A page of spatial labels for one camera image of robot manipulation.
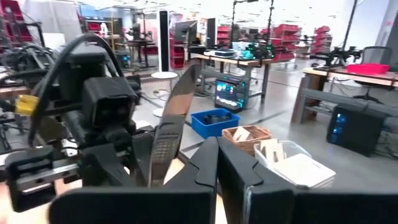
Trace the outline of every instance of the wall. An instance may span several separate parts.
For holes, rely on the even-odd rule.
[[[138,23],[140,24],[141,32],[144,32],[144,20],[139,19]],[[146,19],[145,28],[147,33],[148,31],[152,31],[152,39],[155,45],[157,45],[157,19]]]
[[[129,30],[132,28],[132,17],[130,10],[121,10],[121,18],[123,20],[123,28]]]
[[[81,15],[82,16],[89,16],[89,17],[114,17],[114,18],[122,18],[123,17],[123,10],[122,9],[103,9],[103,10],[96,10],[94,6],[90,6],[87,4],[81,4]]]
[[[398,1],[390,0],[386,14],[384,15],[380,31],[377,36],[376,45],[385,46],[390,34],[392,24],[398,12]]]
[[[389,1],[363,0],[361,4],[357,5],[348,36],[347,48],[357,46],[357,48],[363,49],[375,45]],[[342,46],[353,4],[354,0],[344,1],[344,7],[338,16],[336,27],[331,28],[333,33],[332,46]]]

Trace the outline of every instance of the white box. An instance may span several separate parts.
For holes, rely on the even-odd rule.
[[[281,165],[278,166],[278,163],[271,166],[267,161],[266,157],[260,151],[260,144],[254,145],[255,158],[259,161],[260,164],[265,166],[267,169],[273,171],[280,177],[288,180],[292,184],[295,185],[307,185],[310,188],[327,188],[331,187],[334,181],[335,172],[331,169],[323,166],[317,161],[312,159],[312,156],[301,146],[292,142],[292,141],[279,141],[282,143],[284,152],[286,153],[286,160],[281,161]],[[310,169],[312,165],[315,164],[320,170],[308,170],[304,172],[317,173],[312,178],[305,178],[306,176],[295,175],[293,167],[297,167],[302,164],[302,167],[306,167],[303,169]]]

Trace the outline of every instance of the ceiling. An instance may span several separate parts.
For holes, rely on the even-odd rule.
[[[145,13],[166,9],[176,13],[197,12],[203,17],[217,17],[220,23],[232,21],[234,0],[81,0],[98,9],[111,6],[127,6],[143,9]],[[272,21],[275,24],[321,23],[334,19],[344,0],[275,0]],[[265,27],[269,17],[271,0],[238,3],[235,21],[244,26]]]

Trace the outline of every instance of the white pillar speaker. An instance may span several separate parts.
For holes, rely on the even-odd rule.
[[[170,68],[169,42],[169,12],[159,10],[157,11],[157,51],[160,72],[168,72]]]

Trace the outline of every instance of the floor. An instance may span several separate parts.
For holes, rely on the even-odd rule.
[[[239,125],[255,124],[269,129],[277,139],[291,140],[301,145],[315,160],[336,172],[332,185],[334,189],[382,190],[396,187],[398,185],[398,172],[396,172],[398,161],[379,155],[368,158],[342,147],[328,144],[326,142],[326,127],[330,118],[327,115],[320,114],[317,121],[308,121],[301,125],[290,123],[298,86],[303,77],[301,69],[310,65],[307,60],[298,60],[296,63],[297,69],[294,69],[292,64],[288,64],[286,67],[284,64],[272,65],[265,103],[260,104],[259,97],[252,98],[249,102],[250,109],[238,113],[241,118]],[[231,68],[231,71],[239,73],[238,68]],[[260,68],[253,72],[253,76],[256,76],[257,73],[262,74]],[[259,80],[258,84],[253,82],[251,88],[260,88],[261,84],[262,80]],[[153,91],[167,88],[168,85],[167,82],[144,83],[142,88],[145,95],[142,97],[141,105],[137,106],[133,119],[145,120],[153,126],[157,125],[160,118],[155,117],[151,111],[161,108],[165,101],[155,97]],[[326,86],[325,91],[329,91],[329,89],[330,86]],[[352,96],[363,94],[365,89],[353,83],[348,83],[348,85],[337,83],[332,92]],[[373,88],[371,95],[385,103],[398,106],[397,91]],[[213,104],[212,97],[195,97],[190,113],[213,109]],[[190,127],[190,122],[188,116],[181,143],[181,151],[188,157],[192,157],[204,141]],[[13,148],[24,145],[25,138],[18,136],[17,132],[9,131],[8,136],[10,142],[14,142]]]

